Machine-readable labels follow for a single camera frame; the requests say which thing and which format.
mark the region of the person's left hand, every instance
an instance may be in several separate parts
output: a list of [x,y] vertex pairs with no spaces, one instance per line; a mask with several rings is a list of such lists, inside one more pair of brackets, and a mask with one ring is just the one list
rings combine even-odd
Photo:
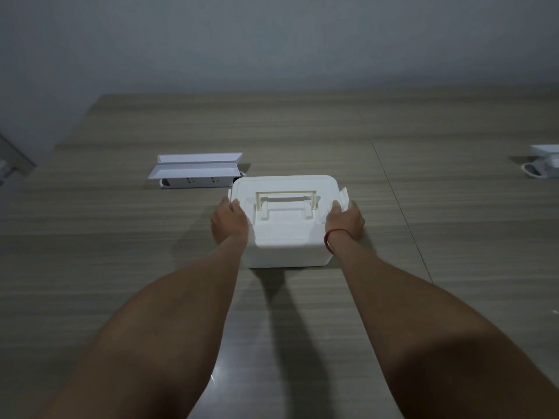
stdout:
[[221,244],[230,236],[237,237],[241,242],[248,241],[248,219],[237,199],[229,203],[229,197],[223,197],[211,215],[211,232],[217,244]]

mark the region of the person's left arm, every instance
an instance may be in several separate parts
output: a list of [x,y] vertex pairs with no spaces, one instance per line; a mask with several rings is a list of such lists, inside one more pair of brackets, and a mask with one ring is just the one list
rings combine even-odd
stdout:
[[231,305],[248,221],[227,197],[212,218],[219,246],[153,282],[102,328],[41,418],[185,417],[206,388]]

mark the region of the hand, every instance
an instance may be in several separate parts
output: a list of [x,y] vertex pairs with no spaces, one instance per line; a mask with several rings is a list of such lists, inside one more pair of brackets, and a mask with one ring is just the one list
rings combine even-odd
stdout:
[[363,226],[365,219],[361,216],[361,212],[357,207],[355,201],[349,202],[348,209],[343,212],[342,206],[336,200],[332,203],[332,209],[328,216],[326,216],[326,228],[328,232],[331,229],[343,229],[349,232],[353,239],[361,238],[363,235]]
[[220,245],[230,236],[238,237],[244,244],[248,241],[248,219],[241,209],[239,200],[229,203],[229,197],[223,197],[211,215],[211,232],[213,239]]

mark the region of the person's right arm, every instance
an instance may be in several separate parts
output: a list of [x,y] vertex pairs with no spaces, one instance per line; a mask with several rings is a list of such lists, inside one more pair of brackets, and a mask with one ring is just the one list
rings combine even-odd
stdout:
[[559,418],[559,390],[495,325],[355,239],[364,220],[334,202],[326,221],[388,387],[406,419]]

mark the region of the wooden table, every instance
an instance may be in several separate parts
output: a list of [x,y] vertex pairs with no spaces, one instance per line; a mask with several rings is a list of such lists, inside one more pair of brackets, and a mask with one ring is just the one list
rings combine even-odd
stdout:
[[[102,96],[1,237],[0,416],[36,412],[115,309],[214,246],[227,189],[148,181],[173,153],[335,177],[384,259],[474,306],[559,383],[559,180],[516,164],[558,131],[556,88]],[[401,417],[335,259],[241,268],[191,417]]]

